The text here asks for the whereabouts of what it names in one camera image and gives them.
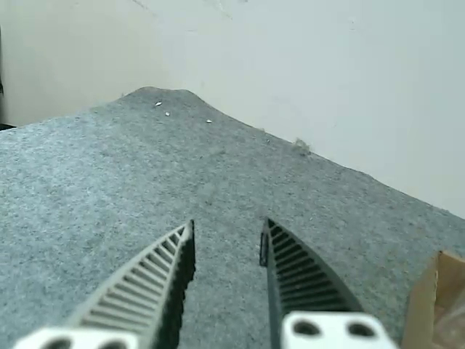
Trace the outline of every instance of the carpeted surface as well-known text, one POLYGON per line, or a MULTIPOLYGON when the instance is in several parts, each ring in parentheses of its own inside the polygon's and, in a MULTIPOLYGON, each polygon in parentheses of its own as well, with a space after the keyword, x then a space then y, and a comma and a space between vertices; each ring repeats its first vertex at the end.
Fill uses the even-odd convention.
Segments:
POLYGON ((58 324, 131 256, 191 217, 197 272, 181 348, 270 346, 266 270, 258 265, 265 215, 319 252, 396 340, 427 260, 438 249, 465 254, 464 220, 302 156, 187 91, 144 88, 1 132, 0 156, 1 348, 58 324))

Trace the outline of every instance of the mounting hole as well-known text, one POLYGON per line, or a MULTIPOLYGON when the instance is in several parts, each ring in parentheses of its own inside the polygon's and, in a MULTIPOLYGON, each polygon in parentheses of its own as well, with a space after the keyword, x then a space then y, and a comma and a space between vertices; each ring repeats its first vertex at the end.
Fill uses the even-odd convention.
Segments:
POLYGON ((359 337, 375 336, 375 332, 370 327, 358 322, 349 325, 349 333, 359 337))
POLYGON ((294 324, 294 332, 307 336, 316 336, 320 334, 320 329, 311 322, 301 320, 294 324))
POLYGON ((113 340, 99 347, 99 349, 127 349, 127 348, 128 348, 127 345, 120 340, 113 340))
POLYGON ((57 338, 48 342, 42 349, 70 349, 71 341, 68 338, 57 338))

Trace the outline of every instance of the cardboard box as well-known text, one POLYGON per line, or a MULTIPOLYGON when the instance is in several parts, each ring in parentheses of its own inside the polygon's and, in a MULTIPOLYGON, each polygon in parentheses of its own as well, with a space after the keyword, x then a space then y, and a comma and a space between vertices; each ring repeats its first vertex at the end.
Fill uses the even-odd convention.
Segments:
POLYGON ((438 252, 414 285, 402 349, 465 348, 465 260, 438 252))

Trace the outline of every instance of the gray carpet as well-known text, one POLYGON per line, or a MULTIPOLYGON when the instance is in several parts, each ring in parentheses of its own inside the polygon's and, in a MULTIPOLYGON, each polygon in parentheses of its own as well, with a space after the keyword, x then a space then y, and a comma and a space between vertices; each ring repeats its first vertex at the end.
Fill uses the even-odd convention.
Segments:
POLYGON ((0 348, 58 324, 118 266, 191 217, 198 264, 186 349, 270 346, 258 265, 265 215, 319 252, 396 340, 427 260, 438 249, 465 254, 464 220, 302 156, 188 91, 144 88, 0 132, 0 157, 0 348))

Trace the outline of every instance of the white wall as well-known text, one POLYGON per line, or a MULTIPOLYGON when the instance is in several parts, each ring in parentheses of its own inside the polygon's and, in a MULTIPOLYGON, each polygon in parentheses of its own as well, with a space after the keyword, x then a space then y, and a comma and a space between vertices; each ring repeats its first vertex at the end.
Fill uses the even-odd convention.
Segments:
POLYGON ((0 0, 7 122, 145 85, 465 217, 462 0, 0 0))

